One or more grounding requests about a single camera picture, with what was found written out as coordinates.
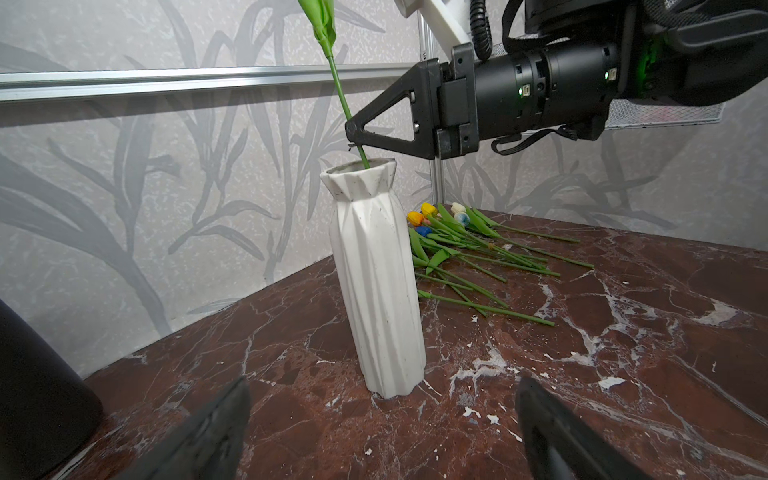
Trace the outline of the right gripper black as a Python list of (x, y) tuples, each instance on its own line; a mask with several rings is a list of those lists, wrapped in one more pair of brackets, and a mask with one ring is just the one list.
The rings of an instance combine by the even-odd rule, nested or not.
[(441, 74), (430, 59), (352, 116), (345, 132), (357, 146), (427, 160), (474, 153), (484, 140), (501, 155), (549, 133), (594, 141), (618, 94), (619, 73), (613, 43), (566, 41), (476, 64), (454, 55)]

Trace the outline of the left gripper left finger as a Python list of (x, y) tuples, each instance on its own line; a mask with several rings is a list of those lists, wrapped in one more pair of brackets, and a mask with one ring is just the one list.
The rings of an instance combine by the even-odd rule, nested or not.
[(250, 408), (247, 381), (241, 377), (117, 477), (234, 479)]

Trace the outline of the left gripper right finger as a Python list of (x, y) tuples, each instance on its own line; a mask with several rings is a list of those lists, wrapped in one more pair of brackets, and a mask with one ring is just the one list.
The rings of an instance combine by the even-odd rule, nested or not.
[(520, 380), (515, 407), (535, 479), (649, 477), (535, 379)]

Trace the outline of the pink tulip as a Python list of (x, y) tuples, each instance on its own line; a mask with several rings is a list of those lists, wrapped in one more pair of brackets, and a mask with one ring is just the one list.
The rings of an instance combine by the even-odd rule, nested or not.
[(351, 120), (352, 114), (341, 85), (333, 51), (337, 38), (335, 29), (334, 1), (299, 0), (298, 3), (310, 24), (312, 25), (315, 39), (320, 45), (322, 52), (328, 61), (336, 93), (340, 100), (344, 115), (347, 120)]

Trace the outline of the white ribbed ceramic vase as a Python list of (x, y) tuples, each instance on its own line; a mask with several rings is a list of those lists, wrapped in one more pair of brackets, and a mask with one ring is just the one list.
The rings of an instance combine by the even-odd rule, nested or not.
[(359, 365), (384, 399), (424, 379), (422, 330), (409, 228), (394, 193), (397, 163), (351, 162), (321, 175), (335, 212), (330, 238)]

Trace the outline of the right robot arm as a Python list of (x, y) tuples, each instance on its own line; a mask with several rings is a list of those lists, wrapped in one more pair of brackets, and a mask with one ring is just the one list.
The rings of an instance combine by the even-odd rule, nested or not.
[(490, 141), (516, 154), (542, 137), (594, 141), (616, 99), (704, 107), (767, 75), (763, 1), (511, 1), (502, 55), (486, 5), (469, 5), (470, 39), (425, 60), (346, 122), (358, 146), (428, 160)]

